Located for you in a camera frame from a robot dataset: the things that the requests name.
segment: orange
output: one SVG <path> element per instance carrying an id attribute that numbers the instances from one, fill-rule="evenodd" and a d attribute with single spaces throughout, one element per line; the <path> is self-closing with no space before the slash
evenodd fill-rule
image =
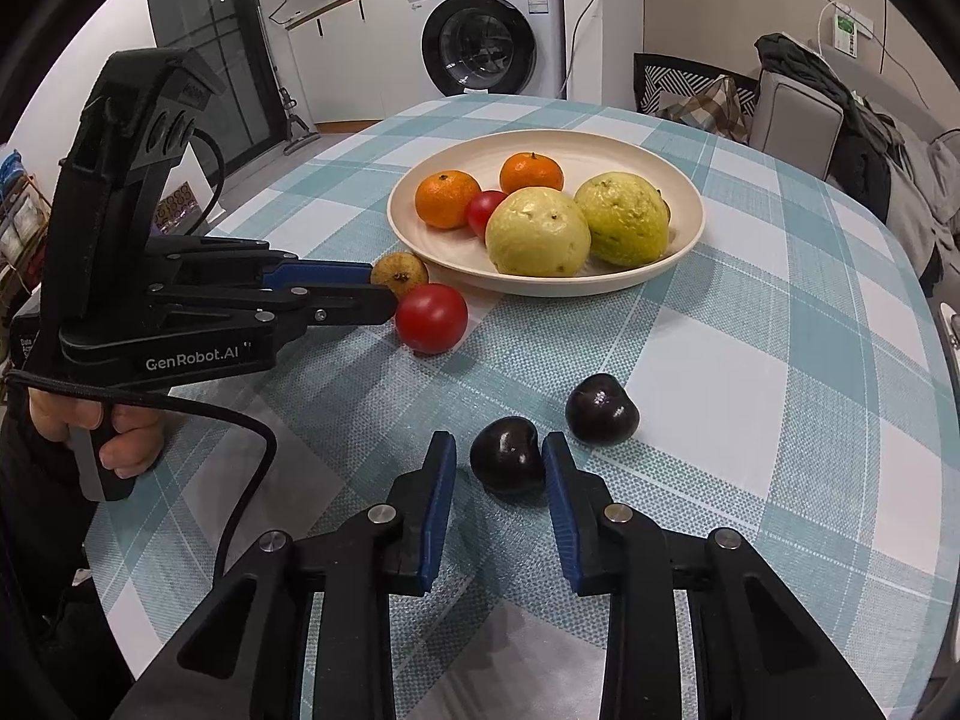
<path id="1" fill-rule="evenodd" d="M 514 154 L 503 163 L 500 169 L 500 189 L 513 194 L 527 187 L 549 187 L 563 189 L 563 171 L 550 157 L 525 151 Z"/>
<path id="2" fill-rule="evenodd" d="M 416 215 L 431 227 L 452 230 L 467 223 L 467 204 L 480 194 L 476 179 L 459 170 L 429 175 L 416 187 Z"/>

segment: washing machine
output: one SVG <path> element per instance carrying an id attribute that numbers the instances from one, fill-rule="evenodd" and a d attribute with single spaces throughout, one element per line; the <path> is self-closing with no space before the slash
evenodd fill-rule
<path id="1" fill-rule="evenodd" d="M 558 98 L 566 74 L 563 0 L 409 0 L 422 48 L 416 83 L 461 94 Z"/>

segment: tomato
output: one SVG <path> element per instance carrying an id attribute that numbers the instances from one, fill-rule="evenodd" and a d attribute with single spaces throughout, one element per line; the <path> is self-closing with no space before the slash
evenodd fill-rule
<path id="1" fill-rule="evenodd" d="M 467 204 L 467 224 L 480 240 L 483 241 L 486 238 L 487 222 L 490 221 L 491 214 L 505 199 L 507 199 L 505 191 L 490 189 L 477 194 Z"/>
<path id="2" fill-rule="evenodd" d="M 424 284 L 400 300 L 394 322 L 400 341 L 411 349 L 440 354 L 467 332 L 467 301 L 445 284 Z"/>

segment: plate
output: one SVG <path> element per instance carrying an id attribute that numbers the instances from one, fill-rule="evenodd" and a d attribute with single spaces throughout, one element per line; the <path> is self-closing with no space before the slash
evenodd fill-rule
<path id="1" fill-rule="evenodd" d="M 507 157 L 520 151 L 536 151 L 555 159 L 565 177 L 563 190 L 570 196 L 584 181 L 609 170 L 646 178 L 670 206 L 670 242 L 664 259 L 642 268 L 619 269 L 590 257 L 570 278 L 498 274 L 483 242 L 469 227 L 438 230 L 416 215 L 416 187 L 424 178 L 442 170 L 463 170 L 476 178 L 481 188 L 499 189 L 500 168 Z M 455 280 L 510 295 L 576 298 L 625 290 L 673 268 L 700 240 L 707 215 L 703 198 L 690 179 L 645 148 L 589 132 L 524 129 L 463 141 L 411 167 L 390 193 L 387 220 L 405 247 Z"/>

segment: table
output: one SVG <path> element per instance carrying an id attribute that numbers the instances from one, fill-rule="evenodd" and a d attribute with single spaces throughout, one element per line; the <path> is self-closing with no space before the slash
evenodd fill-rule
<path id="1" fill-rule="evenodd" d="M 637 143 L 707 202 L 704 239 L 667 274 L 597 298 L 465 290 L 469 334 L 416 357 L 383 327 L 318 329 L 267 373 L 181 388 L 246 410 L 280 453 L 234 539 L 320 533 L 381 500 L 431 432 L 459 469 L 440 578 L 392 603 L 397 714 L 596 717 L 607 602 L 571 595 L 546 507 L 483 493 L 467 450 L 508 413 L 563 429 L 568 391 L 616 375 L 643 415 L 625 445 L 587 451 L 614 498 L 662 527 L 740 530 L 794 590 L 891 717 L 909 717 L 946 627 L 960 553 L 960 436 L 946 364 L 904 252 L 823 182 L 745 146 L 595 105 L 520 97 L 431 101 L 293 170 L 217 234 L 301 256 L 376 260 L 403 172 L 452 143 L 561 127 Z M 213 554 L 261 443 L 185 420 L 88 552 L 134 673 L 210 586 Z M 695 716 L 689 622 L 683 692 Z M 304 716 L 309 716 L 308 663 Z"/>

